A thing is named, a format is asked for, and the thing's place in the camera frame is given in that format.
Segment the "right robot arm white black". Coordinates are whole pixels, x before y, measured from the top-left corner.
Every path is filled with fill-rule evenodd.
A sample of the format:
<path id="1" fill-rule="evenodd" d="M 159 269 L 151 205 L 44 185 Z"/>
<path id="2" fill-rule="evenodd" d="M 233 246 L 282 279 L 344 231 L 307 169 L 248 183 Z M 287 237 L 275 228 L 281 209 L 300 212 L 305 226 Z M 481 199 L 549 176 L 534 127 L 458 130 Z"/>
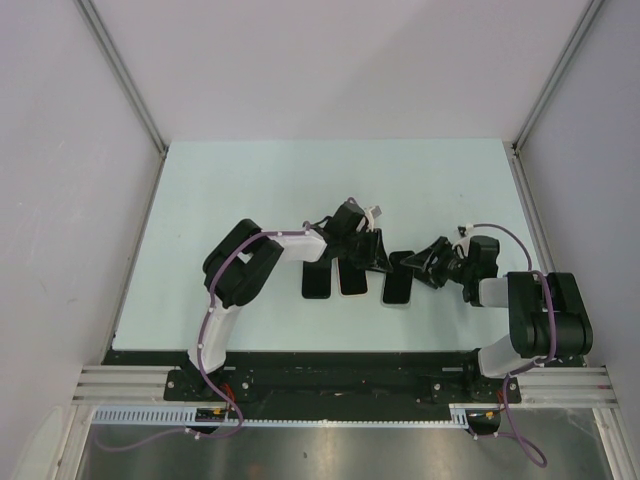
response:
<path id="1" fill-rule="evenodd" d="M 497 378 L 584 356 L 593 346 L 593 329 L 573 274 L 527 270 L 499 276 L 499 254 L 499 241 L 489 236 L 474 235 L 456 244 L 440 237 L 401 261 L 432 289 L 457 283 L 464 302 L 507 311 L 508 334 L 480 348 L 478 366 L 461 376 L 462 391 L 473 401 L 493 394 Z"/>

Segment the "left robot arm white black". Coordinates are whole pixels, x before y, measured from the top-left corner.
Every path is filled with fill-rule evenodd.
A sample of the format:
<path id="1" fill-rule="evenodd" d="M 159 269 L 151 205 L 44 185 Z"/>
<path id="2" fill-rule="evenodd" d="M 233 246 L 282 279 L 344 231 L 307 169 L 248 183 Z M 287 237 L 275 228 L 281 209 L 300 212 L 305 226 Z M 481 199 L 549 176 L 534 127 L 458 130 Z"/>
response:
<path id="1" fill-rule="evenodd" d="M 381 229 L 375 226 L 380 215 L 379 206 L 363 208 L 348 198 L 334 214 L 305 222 L 299 230 L 267 231 L 251 219 L 239 221 L 203 263 L 209 306 L 196 346 L 189 350 L 195 367 L 186 377 L 187 389 L 202 400 L 219 392 L 216 370 L 225 363 L 240 309 L 258 296 L 278 264 L 302 265 L 301 293 L 313 300 L 330 297 L 336 260 L 360 273 L 392 272 Z"/>

